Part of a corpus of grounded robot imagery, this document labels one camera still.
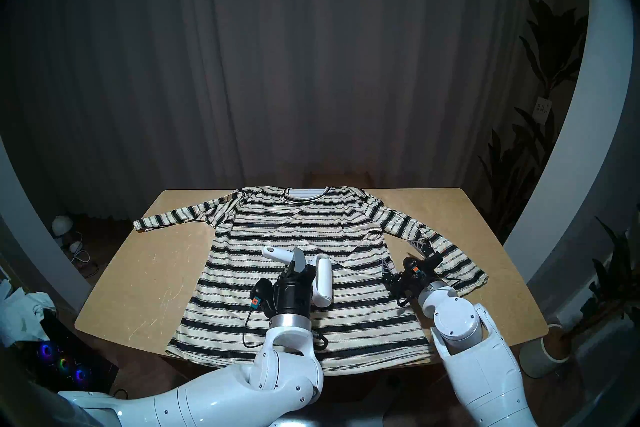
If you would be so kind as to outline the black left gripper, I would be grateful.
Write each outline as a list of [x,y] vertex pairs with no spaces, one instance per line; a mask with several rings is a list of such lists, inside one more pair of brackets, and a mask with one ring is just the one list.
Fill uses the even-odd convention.
[[290,267],[285,268],[273,284],[274,315],[294,314],[310,319],[316,268],[307,266],[300,248],[294,248],[292,255]]

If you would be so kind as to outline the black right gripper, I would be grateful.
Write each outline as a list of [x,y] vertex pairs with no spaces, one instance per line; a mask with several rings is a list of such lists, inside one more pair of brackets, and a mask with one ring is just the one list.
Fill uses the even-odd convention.
[[441,253],[437,252],[429,241],[408,241],[420,252],[422,258],[414,262],[415,266],[405,268],[397,274],[390,259],[383,259],[383,284],[395,299],[398,306],[405,306],[412,300],[417,300],[423,289],[437,279],[433,270],[443,261]]

